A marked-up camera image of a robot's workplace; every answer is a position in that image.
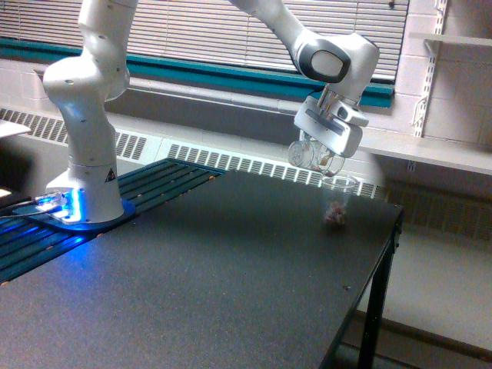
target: wall vent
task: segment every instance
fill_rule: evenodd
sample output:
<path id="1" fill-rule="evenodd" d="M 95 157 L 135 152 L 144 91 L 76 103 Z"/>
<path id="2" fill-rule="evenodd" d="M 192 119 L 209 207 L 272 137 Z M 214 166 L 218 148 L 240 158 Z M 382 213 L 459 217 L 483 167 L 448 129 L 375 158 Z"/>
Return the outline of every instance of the wall vent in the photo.
<path id="1" fill-rule="evenodd" d="M 315 171 L 296 168 L 283 161 L 213 149 L 189 142 L 165 139 L 157 160 L 162 158 L 175 158 L 226 171 L 246 171 L 256 175 L 280 178 L 285 181 L 300 182 L 316 187 L 321 186 L 321 175 Z M 354 193 L 360 196 L 385 200 L 387 190 L 375 184 L 362 181 Z"/>
<path id="2" fill-rule="evenodd" d="M 0 119 L 29 127 L 31 132 L 25 134 L 25 137 L 67 145 L 68 135 L 65 124 L 56 117 L 0 108 Z M 286 181 L 321 186 L 319 173 L 292 167 L 283 161 L 119 128 L 116 129 L 116 151 L 119 159 L 142 165 L 166 157 L 178 158 L 227 171 L 246 171 Z M 402 204 L 405 208 L 406 224 L 459 234 L 479 241 L 492 241 L 492 205 L 485 201 L 468 200 L 408 184 L 392 183 L 387 187 L 381 187 L 368 181 L 361 181 L 354 193 L 366 198 Z"/>
<path id="3" fill-rule="evenodd" d="M 213 168 L 246 171 L 285 181 L 321 186 L 319 173 L 292 167 L 283 161 L 176 140 L 164 140 L 161 149 L 167 152 L 161 151 L 161 157 L 158 158 L 177 158 Z M 405 208 L 405 224 L 459 234 L 479 241 L 492 240 L 492 206 L 489 204 L 398 183 L 382 187 L 361 181 L 359 187 L 354 189 L 354 193 L 366 198 L 402 204 Z"/>
<path id="4" fill-rule="evenodd" d="M 68 144 L 67 129 L 60 119 L 7 108 L 0 108 L 0 119 L 29 127 L 28 137 L 58 145 Z M 161 138 L 116 128 L 116 155 L 122 160 L 144 165 L 152 163 L 161 142 Z"/>

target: window blinds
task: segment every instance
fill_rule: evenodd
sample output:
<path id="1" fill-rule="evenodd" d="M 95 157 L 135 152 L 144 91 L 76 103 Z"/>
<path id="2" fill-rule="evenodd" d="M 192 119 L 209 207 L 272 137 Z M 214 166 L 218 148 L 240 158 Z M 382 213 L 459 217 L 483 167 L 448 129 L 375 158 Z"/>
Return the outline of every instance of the window blinds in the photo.
<path id="1" fill-rule="evenodd" d="M 82 0 L 0 0 L 0 36 L 82 45 Z M 409 0 L 286 0 L 322 35 L 358 32 L 381 50 L 375 78 L 394 80 Z M 287 50 L 256 18 L 226 0 L 140 0 L 128 52 L 256 68 L 295 70 Z"/>

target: plastic cup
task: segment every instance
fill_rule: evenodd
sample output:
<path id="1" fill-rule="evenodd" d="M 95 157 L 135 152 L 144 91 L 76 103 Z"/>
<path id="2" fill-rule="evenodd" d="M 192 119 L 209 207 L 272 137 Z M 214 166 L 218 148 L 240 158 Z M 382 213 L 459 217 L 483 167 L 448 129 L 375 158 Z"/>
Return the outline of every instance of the plastic cup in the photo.
<path id="1" fill-rule="evenodd" d="M 341 228 L 347 223 L 347 206 L 351 195 L 359 188 L 359 181 L 350 175 L 323 177 L 321 181 L 323 222 L 333 228 Z"/>
<path id="2" fill-rule="evenodd" d="M 288 150 L 288 160 L 293 166 L 318 171 L 329 177 L 336 175 L 345 161 L 315 140 L 292 142 Z"/>

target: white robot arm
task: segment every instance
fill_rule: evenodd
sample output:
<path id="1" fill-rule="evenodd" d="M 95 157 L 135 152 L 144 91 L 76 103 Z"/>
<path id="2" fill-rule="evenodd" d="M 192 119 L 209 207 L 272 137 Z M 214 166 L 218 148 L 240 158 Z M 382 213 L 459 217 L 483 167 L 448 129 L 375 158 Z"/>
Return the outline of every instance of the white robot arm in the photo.
<path id="1" fill-rule="evenodd" d="M 328 83 L 321 99 L 308 97 L 296 115 L 294 123 L 307 134 L 304 143 L 309 145 L 292 145 L 291 162 L 302 166 L 296 158 L 305 147 L 313 148 L 312 143 L 327 154 L 313 169 L 326 167 L 330 155 L 352 156 L 362 137 L 360 126 L 367 124 L 357 104 L 377 64 L 377 47 L 357 34 L 323 37 L 311 32 L 282 0 L 230 2 L 263 21 L 285 44 L 301 73 Z M 115 129 L 104 103 L 128 86 L 126 48 L 137 4 L 138 0 L 84 0 L 78 19 L 84 36 L 81 56 L 58 61 L 45 72 L 46 93 L 60 109 L 68 131 L 68 170 L 48 184 L 50 192 L 71 194 L 70 206 L 52 214 L 66 224 L 104 223 L 124 212 L 116 181 Z"/>
<path id="2" fill-rule="evenodd" d="M 105 101 L 128 86 L 126 48 L 138 0 L 84 0 L 78 25 L 81 56 L 50 65 L 43 80 L 68 132 L 68 170 L 48 192 L 71 194 L 71 206 L 53 216 L 66 224 L 103 223 L 123 214 L 116 180 L 115 129 Z"/>
<path id="3" fill-rule="evenodd" d="M 328 83 L 319 101 L 312 97 L 306 99 L 294 123 L 327 148 L 329 155 L 352 156 L 362 139 L 361 126 L 368 123 L 357 105 L 376 68 L 377 46 L 356 33 L 332 37 L 318 35 L 306 29 L 282 0 L 229 1 L 260 19 L 279 37 L 299 72 Z M 292 164 L 306 166 L 303 153 L 308 147 L 291 146 Z M 323 155 L 319 158 L 327 160 L 326 155 L 324 159 Z"/>

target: white shelf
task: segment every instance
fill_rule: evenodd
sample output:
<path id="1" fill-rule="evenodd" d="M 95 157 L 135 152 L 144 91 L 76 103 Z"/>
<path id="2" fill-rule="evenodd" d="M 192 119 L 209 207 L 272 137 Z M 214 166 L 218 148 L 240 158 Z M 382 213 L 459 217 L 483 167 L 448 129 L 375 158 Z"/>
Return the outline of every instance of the white shelf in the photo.
<path id="1" fill-rule="evenodd" d="M 13 135 L 21 135 L 31 131 L 24 125 L 18 125 L 11 123 L 10 121 L 3 121 L 0 119 L 0 138 L 10 137 Z"/>
<path id="2" fill-rule="evenodd" d="M 419 38 L 426 41 L 444 42 L 455 45 L 473 45 L 492 47 L 492 38 L 476 38 L 465 36 L 435 35 L 433 33 L 411 32 L 411 38 Z"/>
<path id="3" fill-rule="evenodd" d="M 360 149 L 392 158 L 492 175 L 492 148 L 482 145 L 365 128 Z"/>

